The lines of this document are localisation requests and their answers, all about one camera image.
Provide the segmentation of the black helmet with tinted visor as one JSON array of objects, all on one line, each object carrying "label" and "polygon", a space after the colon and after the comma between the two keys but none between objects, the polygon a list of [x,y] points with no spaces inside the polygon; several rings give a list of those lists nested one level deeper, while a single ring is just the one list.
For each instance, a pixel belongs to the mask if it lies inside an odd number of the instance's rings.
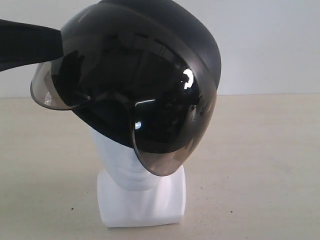
[{"label": "black helmet with tinted visor", "polygon": [[73,111],[152,174],[176,172],[208,128],[221,79],[205,25],[172,0],[102,0],[61,36],[64,54],[37,66],[33,100]]}]

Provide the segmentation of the white mannequin head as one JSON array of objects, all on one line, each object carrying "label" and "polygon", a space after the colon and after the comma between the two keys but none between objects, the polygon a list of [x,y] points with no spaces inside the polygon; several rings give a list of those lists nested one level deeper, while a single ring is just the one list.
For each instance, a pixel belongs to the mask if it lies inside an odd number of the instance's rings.
[{"label": "white mannequin head", "polygon": [[181,222],[186,208],[183,167],[160,177],[147,171],[134,150],[89,128],[103,169],[97,176],[101,221],[109,228],[151,227]]}]

